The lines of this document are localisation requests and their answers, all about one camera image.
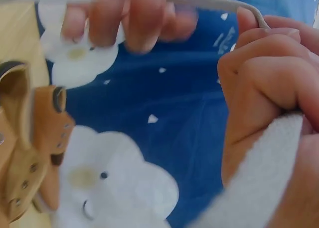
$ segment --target yellow spot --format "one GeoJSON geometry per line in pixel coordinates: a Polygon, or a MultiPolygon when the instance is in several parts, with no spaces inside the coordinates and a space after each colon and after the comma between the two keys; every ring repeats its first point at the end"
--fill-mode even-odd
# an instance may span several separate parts
{"type": "Polygon", "coordinates": [[[73,188],[88,190],[98,180],[98,175],[89,167],[78,167],[68,175],[68,181],[73,188]]]}
{"type": "Polygon", "coordinates": [[[77,61],[85,56],[85,52],[84,48],[79,47],[68,51],[67,56],[70,60],[77,61]]]}

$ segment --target hand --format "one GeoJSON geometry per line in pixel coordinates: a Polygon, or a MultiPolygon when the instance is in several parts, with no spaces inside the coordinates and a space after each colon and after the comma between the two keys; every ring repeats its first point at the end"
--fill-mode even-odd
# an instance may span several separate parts
{"type": "Polygon", "coordinates": [[[197,23],[195,12],[175,11],[174,5],[166,0],[108,0],[92,5],[69,5],[61,32],[64,38],[80,40],[87,18],[89,37],[95,45],[113,45],[122,21],[127,48],[141,53],[150,51],[158,38],[187,39],[197,23]]]}
{"type": "Polygon", "coordinates": [[[305,114],[291,180],[268,228],[319,225],[319,31],[287,18],[238,11],[240,36],[218,64],[229,108],[222,178],[225,186],[247,151],[283,111],[305,114]]]}

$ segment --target metal rivet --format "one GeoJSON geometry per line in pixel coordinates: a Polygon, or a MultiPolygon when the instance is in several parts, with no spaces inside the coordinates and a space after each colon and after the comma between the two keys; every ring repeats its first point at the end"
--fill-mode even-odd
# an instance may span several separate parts
{"type": "Polygon", "coordinates": [[[21,205],[21,200],[19,199],[19,198],[17,198],[16,200],[15,200],[15,206],[16,207],[19,207],[21,205]]]}
{"type": "Polygon", "coordinates": [[[31,173],[34,173],[38,168],[38,164],[37,163],[33,163],[31,166],[30,166],[30,172],[31,173]]]}
{"type": "Polygon", "coordinates": [[[28,181],[24,181],[21,185],[22,189],[24,190],[25,188],[27,188],[29,185],[29,182],[28,181]]]}
{"type": "Polygon", "coordinates": [[[0,145],[4,142],[4,135],[0,133],[0,145]]]}

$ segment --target blue cloth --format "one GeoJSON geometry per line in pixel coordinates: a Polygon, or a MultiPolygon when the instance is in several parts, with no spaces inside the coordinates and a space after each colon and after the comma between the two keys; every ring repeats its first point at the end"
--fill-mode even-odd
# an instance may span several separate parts
{"type": "MultiPolygon", "coordinates": [[[[314,0],[241,0],[263,14],[312,25],[314,0]]],[[[147,55],[128,54],[120,44],[116,61],[94,81],[68,89],[67,111],[78,125],[132,137],[146,161],[177,181],[178,203],[167,218],[183,228],[222,190],[221,157],[227,106],[217,83],[218,59],[238,37],[236,15],[199,11],[198,26],[184,43],[158,43],[147,55]],[[166,72],[159,73],[159,68],[166,72]],[[106,89],[103,82],[110,79],[106,89]],[[149,116],[158,118],[148,124],[149,116]]],[[[40,34],[43,27],[39,22],[40,34]]],[[[51,74],[52,63],[48,61],[51,74]]]]}

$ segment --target brown leather toy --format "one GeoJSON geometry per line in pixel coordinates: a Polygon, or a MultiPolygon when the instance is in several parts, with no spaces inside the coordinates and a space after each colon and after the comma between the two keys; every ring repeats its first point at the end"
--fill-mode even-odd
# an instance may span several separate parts
{"type": "Polygon", "coordinates": [[[59,206],[59,166],[75,125],[65,111],[66,91],[62,87],[39,87],[34,91],[33,145],[49,164],[47,174],[34,199],[41,212],[59,206]]]}
{"type": "Polygon", "coordinates": [[[28,65],[0,64],[0,227],[21,217],[38,191],[48,164],[30,142],[28,65]]]}

